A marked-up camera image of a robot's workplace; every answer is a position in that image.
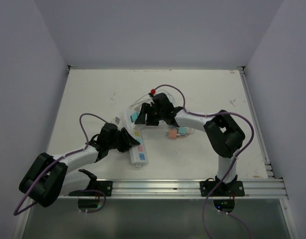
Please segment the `orange charger plug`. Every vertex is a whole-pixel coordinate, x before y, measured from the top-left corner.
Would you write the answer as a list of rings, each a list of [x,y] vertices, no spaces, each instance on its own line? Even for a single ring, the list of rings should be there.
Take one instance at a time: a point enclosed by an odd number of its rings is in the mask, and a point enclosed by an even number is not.
[[[179,134],[178,134],[178,133],[177,133],[177,134],[171,133],[171,132],[169,132],[169,130],[168,130],[168,132],[165,133],[165,135],[166,135],[169,139],[177,139],[177,138],[179,137]]]

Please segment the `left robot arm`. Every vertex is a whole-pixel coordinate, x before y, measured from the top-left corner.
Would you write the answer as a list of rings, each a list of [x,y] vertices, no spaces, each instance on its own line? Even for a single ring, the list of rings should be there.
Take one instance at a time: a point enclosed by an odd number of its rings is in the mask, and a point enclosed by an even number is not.
[[[106,123],[82,148],[61,156],[41,153],[19,184],[19,190],[43,207],[48,207],[60,195],[65,177],[70,172],[106,157],[110,150],[126,152],[140,145],[123,127]]]

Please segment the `mint green charger plug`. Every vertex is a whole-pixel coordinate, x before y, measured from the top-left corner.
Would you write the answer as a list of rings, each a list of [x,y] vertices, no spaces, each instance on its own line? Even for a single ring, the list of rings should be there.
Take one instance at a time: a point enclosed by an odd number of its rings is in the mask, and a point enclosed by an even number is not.
[[[179,127],[177,129],[177,137],[187,137],[189,135],[189,128]]]

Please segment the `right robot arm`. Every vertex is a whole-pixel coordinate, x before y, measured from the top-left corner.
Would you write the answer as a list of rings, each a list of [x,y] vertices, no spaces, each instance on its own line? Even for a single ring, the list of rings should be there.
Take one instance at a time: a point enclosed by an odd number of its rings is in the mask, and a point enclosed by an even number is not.
[[[188,127],[206,133],[213,150],[218,154],[218,171],[215,189],[220,195],[228,195],[237,180],[236,161],[241,152],[245,134],[228,114],[221,110],[211,116],[188,113],[184,107],[175,107],[166,94],[151,97],[151,103],[143,103],[135,125],[158,126],[161,121],[180,128]]]

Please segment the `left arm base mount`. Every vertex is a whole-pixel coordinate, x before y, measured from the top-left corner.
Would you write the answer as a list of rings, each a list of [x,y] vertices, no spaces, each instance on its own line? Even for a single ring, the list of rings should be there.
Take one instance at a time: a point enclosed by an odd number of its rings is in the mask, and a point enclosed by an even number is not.
[[[104,208],[107,198],[112,194],[112,185],[112,181],[99,181],[95,174],[86,169],[79,169],[66,177],[64,195],[93,197],[93,200],[78,200],[79,210],[85,214],[92,214]]]

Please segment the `light blue charger plug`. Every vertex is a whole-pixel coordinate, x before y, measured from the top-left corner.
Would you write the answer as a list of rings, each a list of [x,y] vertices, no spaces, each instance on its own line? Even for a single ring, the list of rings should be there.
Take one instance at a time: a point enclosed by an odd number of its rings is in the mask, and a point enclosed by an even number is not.
[[[177,134],[178,131],[176,128],[171,128],[169,129],[169,132]]]

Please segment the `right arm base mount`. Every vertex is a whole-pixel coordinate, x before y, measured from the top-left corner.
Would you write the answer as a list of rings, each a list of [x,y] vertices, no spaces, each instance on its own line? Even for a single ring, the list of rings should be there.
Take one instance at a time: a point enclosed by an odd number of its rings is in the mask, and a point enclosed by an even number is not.
[[[215,179],[208,178],[204,181],[200,181],[199,186],[201,196],[206,197],[218,182],[219,179],[217,177]],[[236,176],[233,181],[228,184],[221,183],[215,190],[213,190],[210,196],[214,198],[228,197],[228,199],[214,199],[213,204],[217,210],[230,213],[235,208],[235,198],[245,196],[243,182],[237,180]]]

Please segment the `white power strip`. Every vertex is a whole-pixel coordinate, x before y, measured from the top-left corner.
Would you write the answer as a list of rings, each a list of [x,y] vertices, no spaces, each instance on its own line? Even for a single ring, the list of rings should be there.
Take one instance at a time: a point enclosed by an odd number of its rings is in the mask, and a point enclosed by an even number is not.
[[[135,167],[142,167],[148,163],[140,127],[135,125],[139,113],[128,107],[123,111],[124,127],[135,141],[129,149],[131,164]]]

